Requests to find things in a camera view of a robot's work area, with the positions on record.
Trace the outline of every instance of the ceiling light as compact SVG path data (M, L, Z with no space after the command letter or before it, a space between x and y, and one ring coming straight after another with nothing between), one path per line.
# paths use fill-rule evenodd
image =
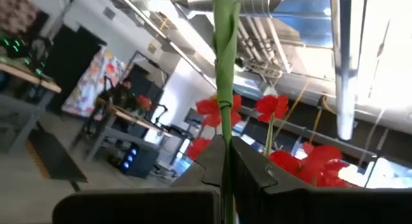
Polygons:
M332 11L330 10L330 8L325 8L325 9L323 10L323 13L324 13L325 15L332 15Z

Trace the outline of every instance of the desk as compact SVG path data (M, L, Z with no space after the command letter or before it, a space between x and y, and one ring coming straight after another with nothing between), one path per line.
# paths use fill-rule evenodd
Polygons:
M51 79L47 79L46 75L44 75L43 79L40 79L20 62L14 61L7 57L0 57L0 70L26 82L40 85L46 89L46 92L44 92L42 98L36 104L11 96L0 95L2 105L13 109L16 113L30 114L28 121L20 128L16 137L12 140L11 147L9 148L9 153L16 153L24 148L24 143L32 129L36 126L36 123L39 121L40 115L45 112L46 106L53 98L54 94L61 92L61 88ZM5 126L5 123L2 123L2 125L3 127L13 130L16 128L15 123L9 123L9 126Z
M109 103L106 103L104 100L101 98L96 99L96 106L93 112L90 114L90 117L88 120L83 124L79 132L77 133L76 137L71 143L71 150L76 148L77 144L80 142L80 140L83 139L84 136L86 136L86 133L84 133L85 128L89 127L90 124L94 121L94 116L101 110L103 109L106 113L103 116L102 120L98 123L98 126L96 128L95 133L93 133L91 137L91 150L88 153L86 157L86 161L90 162L96 155L97 151L102 147L103 141L106 137L111 137L111 138L116 138L118 140L123 140L126 142L131 142L134 144L137 144L142 147L151 147L154 149L158 149L158 146L155 144L152 144L150 142L146 142L145 140L142 140L141 138L132 136L128 133L123 133L121 131L118 131L116 129L113 129L111 126L115 122L116 118L123 118L127 121L130 121L131 123L135 123L141 126L144 126L146 128L155 130L155 131L162 131L165 133L166 136L172 136L166 130L162 130L159 127L147 122L146 120L143 120L141 118L135 118L131 114L129 114L127 111L124 111L123 109L113 106Z
M106 101L104 101L101 98L96 98L96 105L101 105L104 106L106 104ZM129 122L131 122L132 124L137 124L140 125L142 127L146 127L148 129L152 129L154 131L162 131L165 136L167 137L172 137L172 135L170 133L168 133L166 130L164 129L160 129L160 127L155 126L154 124L148 122L147 120L140 118L140 117L134 117L130 112L125 111L123 108L121 107L117 107L114 105L111 105L109 107L109 109L111 110L112 113L114 113L117 117L119 118L123 118L124 120L127 120Z

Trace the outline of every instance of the floral tapestry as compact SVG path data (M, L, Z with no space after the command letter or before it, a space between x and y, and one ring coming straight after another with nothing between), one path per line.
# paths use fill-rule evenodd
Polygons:
M77 83L76 88L62 106L62 110L73 115L89 117L94 109L97 96L104 89L104 76L111 79L114 86L128 74L124 63L111 54L106 47L94 56L89 68Z

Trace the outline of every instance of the workbench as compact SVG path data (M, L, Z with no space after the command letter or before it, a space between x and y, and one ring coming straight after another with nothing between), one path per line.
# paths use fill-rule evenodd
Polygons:
M29 116L28 120L23 124L18 124L17 118L14 116L1 117L0 127L6 128L8 130L6 132L6 137L11 138L11 140L9 140L11 142L11 147L8 152L10 154L14 154L18 153L25 147L25 141L39 121L40 115L46 111L46 106L49 104L54 94L61 92L61 88L46 75L35 74L24 64L7 57L0 57L0 70L25 82L29 82L30 84L40 86L45 89L41 95L41 99L38 102L29 101L26 96L17 98L0 94L1 106L7 107L15 114L25 114ZM15 129L18 129L17 134L11 135L14 134Z
M95 121L95 115L100 111L104 111L104 115L102 120L98 121L96 126L95 132L92 134L91 138L88 140L88 144L91 145L91 149L87 154L86 161L90 162L95 157L97 151L102 147L105 138L115 138L118 140L131 142L136 145L145 146L145 147L152 147L158 149L158 146L152 144L150 142L146 142L139 137L135 137L128 133L124 133L122 131L116 130L112 128L113 123L115 122L116 118L123 118L124 120L129 121L131 124L140 125L146 127L148 129L152 129L158 132L162 132L165 136L171 137L172 135L168 133L166 130L161 129L158 126L144 120L140 117L134 117L129 112L123 110L120 107L116 107L109 102L104 101L101 98L97 98L95 102L95 108L91 115L89 116L88 120L83 124L77 135L75 136L74 140L71 143L70 149L74 150L77 144L82 140L84 137L88 136L88 133L85 133L85 129L89 128L91 123Z

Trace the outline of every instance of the red tulip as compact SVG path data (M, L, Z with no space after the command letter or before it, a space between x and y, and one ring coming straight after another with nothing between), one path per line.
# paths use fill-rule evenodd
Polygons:
M199 137L192 142L187 149L187 157L196 160L200 153L210 144L211 140Z
M139 95L136 99L140 107L142 107L142 109L145 109L147 111L150 110L150 107L152 106L152 101L150 100L150 98L146 98L143 95Z
M342 162L342 153L334 146L313 147L303 144L307 157L299 160L285 151L275 151L269 160L302 181L316 187L349 187L338 177L339 171L347 164Z
M241 117L238 109L241 107L241 96L233 95L233 105L230 110L230 122L232 127L240 122ZM216 97L201 100L196 103L196 109L199 115L205 115L203 126L217 127L221 123L220 109Z
M266 95L256 102L256 110L261 113L259 121L269 122L272 115L283 118L288 108L288 95Z
M301 167L301 162L287 151L274 151L268 159L286 172L296 176Z

